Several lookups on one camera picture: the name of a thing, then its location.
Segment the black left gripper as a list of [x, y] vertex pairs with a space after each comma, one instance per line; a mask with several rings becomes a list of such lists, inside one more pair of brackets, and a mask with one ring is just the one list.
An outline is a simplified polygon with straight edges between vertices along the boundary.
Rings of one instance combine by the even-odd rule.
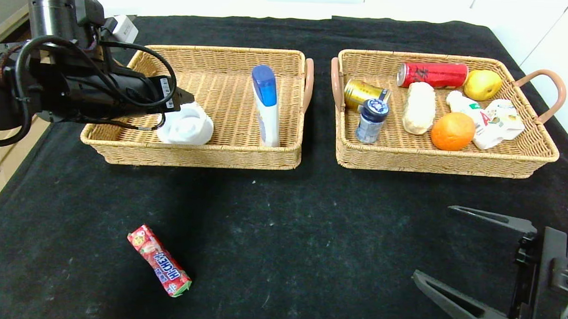
[[130, 68], [122, 69], [121, 93], [127, 97], [121, 103], [126, 114], [171, 113], [195, 102], [194, 95], [175, 87], [170, 76], [146, 77]]

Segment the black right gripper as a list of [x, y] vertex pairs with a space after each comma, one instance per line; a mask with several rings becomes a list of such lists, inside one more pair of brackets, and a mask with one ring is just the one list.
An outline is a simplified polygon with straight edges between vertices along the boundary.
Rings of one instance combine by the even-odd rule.
[[566, 233], [546, 227], [542, 235], [537, 235], [537, 229], [527, 219], [465, 206], [447, 208], [525, 236], [515, 260], [518, 265], [515, 292], [507, 318], [502, 312], [415, 270], [414, 284], [426, 297], [452, 319], [568, 319]]

